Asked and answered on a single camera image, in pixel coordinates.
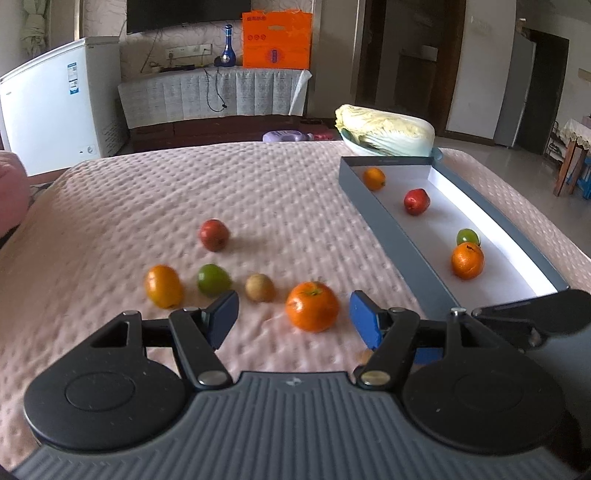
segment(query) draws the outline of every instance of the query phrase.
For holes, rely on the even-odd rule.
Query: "orange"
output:
[[[292,324],[306,332],[319,333],[330,328],[339,314],[339,299],[326,285],[316,281],[300,283],[285,302]]]
[[[144,280],[148,298],[161,309],[172,309],[183,302],[183,285],[176,271],[167,265],[150,268]]]
[[[484,253],[471,242],[458,245],[452,253],[452,270],[462,280],[476,278],[484,270]]]
[[[377,192],[386,186],[386,175],[378,167],[367,168],[363,172],[363,183],[372,192]]]

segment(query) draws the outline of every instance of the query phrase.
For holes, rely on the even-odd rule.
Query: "pink cushion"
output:
[[[0,237],[25,218],[29,207],[27,172],[14,153],[0,151]]]

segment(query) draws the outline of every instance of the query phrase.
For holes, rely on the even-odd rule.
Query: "gray ribbed surface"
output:
[[[572,480],[544,449],[481,458],[418,432],[388,394],[344,373],[244,373],[196,396],[171,430],[125,453],[82,456],[42,447],[21,480]]]

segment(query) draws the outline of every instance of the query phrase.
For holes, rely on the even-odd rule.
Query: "gray refrigerator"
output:
[[[515,32],[505,97],[495,131],[495,143],[498,145],[509,148],[515,146],[525,102],[530,91],[534,59],[535,43],[519,32]]]

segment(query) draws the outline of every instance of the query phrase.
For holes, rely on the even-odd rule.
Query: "tied curtain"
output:
[[[45,50],[45,7],[47,0],[24,0],[28,14],[22,28],[22,46],[29,57],[37,57]]]

